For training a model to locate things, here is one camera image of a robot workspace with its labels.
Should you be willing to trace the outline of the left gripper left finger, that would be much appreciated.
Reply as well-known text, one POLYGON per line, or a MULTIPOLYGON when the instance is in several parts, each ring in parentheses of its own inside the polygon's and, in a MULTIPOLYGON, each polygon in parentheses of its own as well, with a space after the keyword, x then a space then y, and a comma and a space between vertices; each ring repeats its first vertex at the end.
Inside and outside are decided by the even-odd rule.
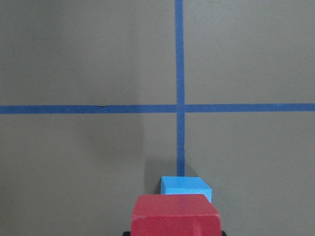
POLYGON ((131 236, 131 232, 130 231, 125 231, 125 232, 123 232, 123 236, 131 236))

